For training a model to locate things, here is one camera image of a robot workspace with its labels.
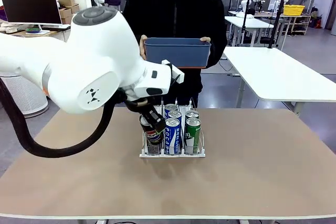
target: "hand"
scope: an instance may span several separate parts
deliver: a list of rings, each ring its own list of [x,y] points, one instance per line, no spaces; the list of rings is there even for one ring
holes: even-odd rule
[[[209,37],[202,37],[201,39],[200,39],[202,42],[211,42],[211,39],[209,38]]]
[[[146,49],[145,49],[145,41],[147,40],[147,36],[146,35],[142,35],[141,39],[140,39],[140,55],[141,57],[146,60]]]

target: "metal rack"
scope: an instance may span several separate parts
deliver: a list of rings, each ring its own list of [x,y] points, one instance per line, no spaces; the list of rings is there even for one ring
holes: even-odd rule
[[[182,136],[184,136],[184,125],[185,125],[185,113],[188,110],[195,110],[190,102],[189,105],[187,106],[177,106],[179,108],[179,111],[182,113],[182,122],[181,122],[181,131],[182,131]],[[164,115],[164,105],[161,104],[161,106],[155,106],[155,109],[161,114]],[[197,153],[195,154],[186,154],[185,152],[185,143],[182,140],[183,146],[181,149],[181,154],[176,154],[176,155],[167,155],[164,154],[164,140],[163,140],[163,144],[161,147],[161,153],[160,154],[148,154],[148,148],[147,148],[147,139],[145,134],[143,133],[142,135],[142,149],[141,149],[141,153],[140,153],[140,157],[141,158],[159,158],[159,157],[168,157],[168,158],[172,158],[172,157],[205,157],[205,147],[204,147],[204,135],[203,135],[203,131],[202,131],[202,127],[201,127],[201,131],[199,133],[199,144],[198,144],[198,148],[197,148]]]

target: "person's right hand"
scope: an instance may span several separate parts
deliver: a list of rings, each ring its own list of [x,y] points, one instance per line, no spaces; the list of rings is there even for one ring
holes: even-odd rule
[[[146,49],[145,49],[145,41],[147,40],[147,36],[146,35],[142,35],[141,36],[141,39],[140,39],[140,44],[139,44],[139,47],[140,47],[140,55],[141,57],[146,60]]]

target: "yellow basket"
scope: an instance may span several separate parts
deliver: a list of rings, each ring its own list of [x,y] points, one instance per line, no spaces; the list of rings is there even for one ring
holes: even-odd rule
[[[285,5],[283,11],[287,16],[300,16],[304,8],[304,5]]]

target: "jacket zipper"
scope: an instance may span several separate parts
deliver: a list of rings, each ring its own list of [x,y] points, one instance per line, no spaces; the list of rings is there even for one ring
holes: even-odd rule
[[[176,37],[176,16],[177,16],[177,4],[176,4],[176,1],[175,0],[175,9],[174,9],[174,28],[173,28],[173,37],[175,38]]]

